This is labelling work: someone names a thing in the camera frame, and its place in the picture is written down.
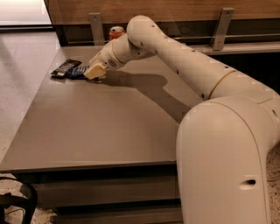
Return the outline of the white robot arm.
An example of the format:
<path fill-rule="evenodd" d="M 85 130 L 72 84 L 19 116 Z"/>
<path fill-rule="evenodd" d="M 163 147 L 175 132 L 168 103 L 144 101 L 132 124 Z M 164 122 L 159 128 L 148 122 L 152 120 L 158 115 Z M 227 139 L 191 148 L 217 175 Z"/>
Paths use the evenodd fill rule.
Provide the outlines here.
<path fill-rule="evenodd" d="M 89 62 L 89 79 L 158 56 L 202 102 L 178 128 L 184 224 L 271 224 L 266 159 L 280 140 L 280 96 L 234 68 L 167 37 L 146 16 Z"/>

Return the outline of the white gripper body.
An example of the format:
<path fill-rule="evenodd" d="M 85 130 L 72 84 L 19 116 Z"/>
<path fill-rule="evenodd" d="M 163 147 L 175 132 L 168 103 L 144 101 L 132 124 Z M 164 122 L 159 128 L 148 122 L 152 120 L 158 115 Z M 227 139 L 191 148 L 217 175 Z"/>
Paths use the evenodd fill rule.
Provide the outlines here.
<path fill-rule="evenodd" d="M 90 61 L 90 66 L 99 65 L 110 71 L 115 71 L 121 67 L 121 62 L 113 52 L 113 45 L 107 43 Z"/>

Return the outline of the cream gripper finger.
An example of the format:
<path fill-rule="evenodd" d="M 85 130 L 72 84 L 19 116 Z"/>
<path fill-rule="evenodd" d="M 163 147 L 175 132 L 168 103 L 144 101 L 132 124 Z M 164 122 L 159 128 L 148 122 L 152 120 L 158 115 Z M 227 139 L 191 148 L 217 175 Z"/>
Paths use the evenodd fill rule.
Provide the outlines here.
<path fill-rule="evenodd" d="M 89 79 L 93 80 L 95 78 L 101 77 L 106 73 L 106 67 L 101 63 L 97 62 L 93 65 L 91 65 L 84 75 Z"/>

